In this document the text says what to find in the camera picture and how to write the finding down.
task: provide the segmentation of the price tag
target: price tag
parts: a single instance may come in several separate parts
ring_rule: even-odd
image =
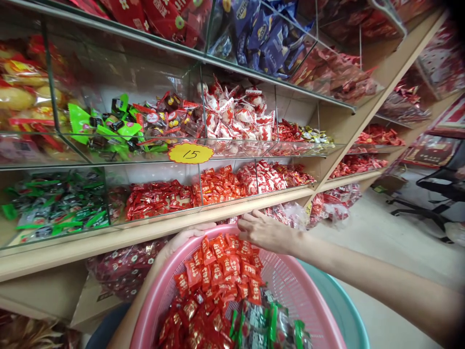
[[[170,149],[168,157],[177,163],[197,164],[207,162],[214,153],[212,148],[205,145],[179,143]]]

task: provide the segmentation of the hand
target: hand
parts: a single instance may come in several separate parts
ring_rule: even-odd
[[[257,210],[243,215],[237,226],[241,230],[239,234],[241,240],[248,240],[254,245],[278,254],[292,253],[292,243],[300,233]]]
[[[455,173],[455,176],[460,180],[465,180],[465,166],[459,168]]]
[[[180,231],[175,237],[173,237],[168,243],[163,247],[163,249],[158,254],[158,257],[163,258],[163,261],[166,261],[178,248],[184,245],[187,240],[192,237],[199,237],[205,235],[205,230],[212,229],[216,227],[215,222],[210,223],[201,223],[197,225],[190,226]]]

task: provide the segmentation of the chair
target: chair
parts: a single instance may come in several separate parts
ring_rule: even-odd
[[[435,207],[434,209],[426,209],[409,202],[400,200],[400,199],[391,199],[387,200],[388,204],[399,203],[401,205],[407,206],[410,209],[397,209],[391,212],[393,216],[400,216],[401,213],[410,213],[425,218],[432,219],[442,231],[446,231],[444,224],[450,222],[449,219],[443,217],[441,213],[449,209],[456,202],[465,202],[465,183],[455,177],[455,173],[461,167],[465,166],[465,140],[461,141],[453,157],[449,162],[441,167],[439,170],[430,174],[426,177],[423,177],[417,181],[417,186],[424,188],[426,190],[434,191],[442,196],[446,197],[446,200],[430,200],[432,204],[439,204],[444,201],[447,201],[444,204]],[[444,179],[449,181],[449,184],[439,184],[434,182],[427,181],[430,178]],[[447,244],[452,244],[453,242],[447,238],[440,238],[440,240]]]

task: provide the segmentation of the floor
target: floor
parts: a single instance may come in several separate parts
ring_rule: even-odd
[[[350,217],[338,227],[320,224],[312,234],[352,250],[368,254],[450,288],[465,285],[465,249],[446,245],[427,234],[441,231],[427,221],[389,214],[386,197],[368,189],[351,208]],[[420,330],[392,310],[342,283],[352,298],[370,338],[371,348],[440,348]]]

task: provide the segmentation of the pink basket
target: pink basket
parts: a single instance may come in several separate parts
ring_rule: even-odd
[[[209,239],[220,234],[239,234],[237,225],[225,224],[207,231]],[[186,270],[184,262],[191,259],[200,247],[203,237],[192,238],[166,262],[150,289],[137,320],[131,349],[153,347],[160,325],[165,319],[171,301],[179,293],[173,276]],[[260,249],[263,263],[262,279],[268,282],[277,301],[289,308],[292,319],[301,319],[312,338],[314,349],[346,349],[337,323],[315,284],[299,264],[290,256]]]

